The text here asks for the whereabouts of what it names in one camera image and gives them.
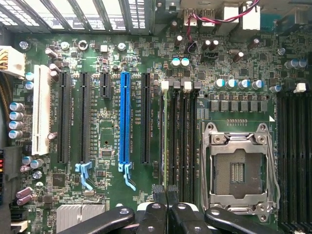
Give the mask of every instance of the blue pcie slot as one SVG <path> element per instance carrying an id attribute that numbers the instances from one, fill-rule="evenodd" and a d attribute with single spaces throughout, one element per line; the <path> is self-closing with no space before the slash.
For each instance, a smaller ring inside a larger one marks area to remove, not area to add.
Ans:
<path id="1" fill-rule="evenodd" d="M 130 162 L 130 92 L 131 92 L 131 78 L 129 72 L 122 72 L 120 74 L 120 138 L 119 138 L 119 165 L 118 171 L 124 173 L 126 185 L 131 187 L 134 191 L 136 188 L 129 182 L 132 168 Z"/>

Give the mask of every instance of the gray capacitor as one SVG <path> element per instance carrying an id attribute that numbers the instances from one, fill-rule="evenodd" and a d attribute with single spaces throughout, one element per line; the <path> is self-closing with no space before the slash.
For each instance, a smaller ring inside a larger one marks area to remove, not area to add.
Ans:
<path id="1" fill-rule="evenodd" d="M 43 166 L 43 160 L 41 158 L 38 158 L 36 160 L 31 161 L 30 167 L 32 169 L 37 169 Z"/>

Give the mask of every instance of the pcie slot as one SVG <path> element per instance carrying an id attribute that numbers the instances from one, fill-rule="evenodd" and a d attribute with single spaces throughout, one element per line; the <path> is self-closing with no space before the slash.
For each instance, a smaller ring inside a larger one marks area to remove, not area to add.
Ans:
<path id="1" fill-rule="evenodd" d="M 104 99 L 111 99 L 111 76 L 107 72 L 100 74 L 100 96 Z"/>
<path id="2" fill-rule="evenodd" d="M 90 101 L 91 101 L 91 81 L 86 72 L 80 73 L 79 78 L 79 151 L 78 161 L 81 163 L 89 162 L 90 154 Z"/>
<path id="3" fill-rule="evenodd" d="M 150 162 L 151 144 L 151 74 L 141 78 L 141 163 Z"/>
<path id="4" fill-rule="evenodd" d="M 58 85 L 58 162 L 67 163 L 71 117 L 71 77 L 67 72 L 60 74 Z"/>

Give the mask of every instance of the white pci slot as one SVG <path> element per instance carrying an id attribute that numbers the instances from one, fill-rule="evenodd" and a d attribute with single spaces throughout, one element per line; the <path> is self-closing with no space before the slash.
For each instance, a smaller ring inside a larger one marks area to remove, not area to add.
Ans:
<path id="1" fill-rule="evenodd" d="M 32 155 L 49 153 L 50 72 L 50 69 L 45 65 L 35 65 Z"/>

